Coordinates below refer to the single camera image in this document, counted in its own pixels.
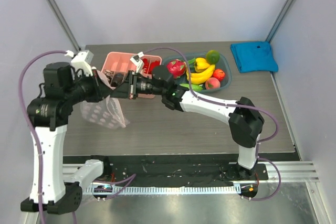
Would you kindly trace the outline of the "clear pink zip top bag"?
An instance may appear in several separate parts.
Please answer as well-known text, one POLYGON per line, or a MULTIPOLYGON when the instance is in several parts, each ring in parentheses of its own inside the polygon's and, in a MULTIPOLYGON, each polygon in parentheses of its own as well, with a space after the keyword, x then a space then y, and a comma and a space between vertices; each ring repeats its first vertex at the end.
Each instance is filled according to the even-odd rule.
POLYGON ((86 121, 108 129, 125 128, 130 123, 122 112, 119 100, 109 96, 98 103, 83 101, 80 111, 86 121))

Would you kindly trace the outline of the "pink dragon fruit toy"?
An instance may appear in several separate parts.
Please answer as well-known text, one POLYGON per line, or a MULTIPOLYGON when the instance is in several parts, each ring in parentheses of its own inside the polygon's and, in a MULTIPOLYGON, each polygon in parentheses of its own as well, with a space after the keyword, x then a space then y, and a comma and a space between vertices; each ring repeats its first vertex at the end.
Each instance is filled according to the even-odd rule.
POLYGON ((186 72, 186 63, 178 59, 170 61, 166 67, 174 79, 180 78, 186 72))

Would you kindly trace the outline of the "yellow banana bunch toy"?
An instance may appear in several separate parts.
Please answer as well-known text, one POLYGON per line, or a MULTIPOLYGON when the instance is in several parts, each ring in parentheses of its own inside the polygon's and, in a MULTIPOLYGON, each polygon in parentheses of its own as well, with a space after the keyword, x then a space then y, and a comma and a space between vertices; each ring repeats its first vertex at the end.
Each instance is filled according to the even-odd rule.
POLYGON ((214 71, 215 65, 210 65, 206 70, 200 73, 193 73, 186 69, 186 77, 191 84, 199 85, 205 83, 210 77, 212 77, 214 71))

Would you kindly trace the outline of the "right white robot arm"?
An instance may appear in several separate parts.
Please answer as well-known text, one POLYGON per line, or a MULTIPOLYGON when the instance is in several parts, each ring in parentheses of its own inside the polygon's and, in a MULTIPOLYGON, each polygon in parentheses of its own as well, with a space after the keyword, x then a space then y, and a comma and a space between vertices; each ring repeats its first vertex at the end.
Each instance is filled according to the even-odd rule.
POLYGON ((162 103, 170 110, 198 113, 227 124, 233 141, 238 145, 238 160, 234 168, 226 171, 226 177, 248 180, 255 175, 257 142, 264 119, 249 99, 242 97, 239 101, 226 101, 196 93, 176 84, 165 66, 155 67, 151 78, 129 71, 126 79, 112 91, 111 97, 136 99, 140 94, 161 96, 162 103))

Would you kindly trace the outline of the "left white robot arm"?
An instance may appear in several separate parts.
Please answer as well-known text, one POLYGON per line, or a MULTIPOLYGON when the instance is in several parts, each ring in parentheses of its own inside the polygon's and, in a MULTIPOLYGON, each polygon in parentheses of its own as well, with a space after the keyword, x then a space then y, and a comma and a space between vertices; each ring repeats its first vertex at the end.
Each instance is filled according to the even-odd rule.
POLYGON ((94 180, 105 182, 111 177, 109 159, 101 155, 90 156, 69 179, 63 177, 64 140, 74 105, 100 102, 111 89, 101 79, 101 72, 92 69, 85 75, 66 62, 48 64, 43 76, 40 94, 24 107, 35 157, 31 193, 20 209, 63 215, 79 208, 83 190, 94 180))

